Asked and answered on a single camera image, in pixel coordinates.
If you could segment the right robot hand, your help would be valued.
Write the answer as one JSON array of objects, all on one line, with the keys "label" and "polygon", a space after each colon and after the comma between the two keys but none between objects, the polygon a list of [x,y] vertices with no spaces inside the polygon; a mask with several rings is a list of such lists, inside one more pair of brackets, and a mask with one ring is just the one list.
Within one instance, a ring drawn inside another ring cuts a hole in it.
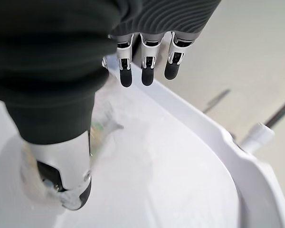
[{"label": "right robot hand", "polygon": [[90,195],[95,93],[116,53],[132,84],[133,36],[142,40],[142,83],[153,83],[161,40],[172,33],[164,75],[176,77],[217,0],[0,0],[0,100],[35,156],[46,192],[69,210]]}]

